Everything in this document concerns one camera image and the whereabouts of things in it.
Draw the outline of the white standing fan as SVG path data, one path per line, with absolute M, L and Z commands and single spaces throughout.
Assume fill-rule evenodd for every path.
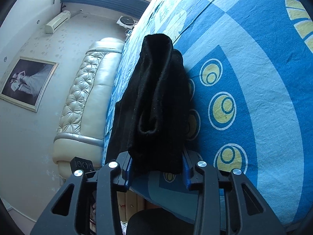
M 138 21 L 135 21 L 129 16 L 121 16 L 116 23 L 125 29 L 132 30 L 135 25 L 137 25 Z

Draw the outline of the black studded pants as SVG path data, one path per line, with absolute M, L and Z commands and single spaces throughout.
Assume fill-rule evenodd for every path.
M 128 86 L 115 105 L 105 162 L 128 152 L 137 172 L 180 174 L 189 102 L 181 52 L 165 34 L 145 36 Z

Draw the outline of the brown wooden cabinet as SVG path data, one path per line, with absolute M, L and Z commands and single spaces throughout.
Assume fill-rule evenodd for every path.
M 131 190 L 126 193 L 117 192 L 117 201 L 122 222 L 128 222 L 135 213 L 146 209 L 146 200 Z

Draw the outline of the white wall air conditioner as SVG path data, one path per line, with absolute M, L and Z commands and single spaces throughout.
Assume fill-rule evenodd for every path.
M 54 34 L 59 27 L 71 18 L 71 12 L 64 10 L 45 25 L 46 34 Z

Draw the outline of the cream tufted leather headboard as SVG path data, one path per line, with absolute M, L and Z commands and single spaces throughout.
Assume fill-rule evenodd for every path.
M 101 167 L 107 109 L 123 48 L 117 38 L 96 41 L 78 68 L 54 138 L 52 160 L 63 179 L 71 175 L 74 157 Z

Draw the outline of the blue patterned bed sheet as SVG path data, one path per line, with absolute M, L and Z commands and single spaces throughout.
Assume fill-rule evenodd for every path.
M 312 208 L 312 0 L 152 0 L 122 51 L 112 135 L 148 34 L 169 36 L 189 84 L 187 149 L 240 169 L 284 226 Z

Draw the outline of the framed wedding photo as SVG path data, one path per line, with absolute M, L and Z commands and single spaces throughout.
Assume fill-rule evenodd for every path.
M 18 57 L 1 83 L 1 99 L 37 112 L 45 89 L 58 65 L 55 61 Z

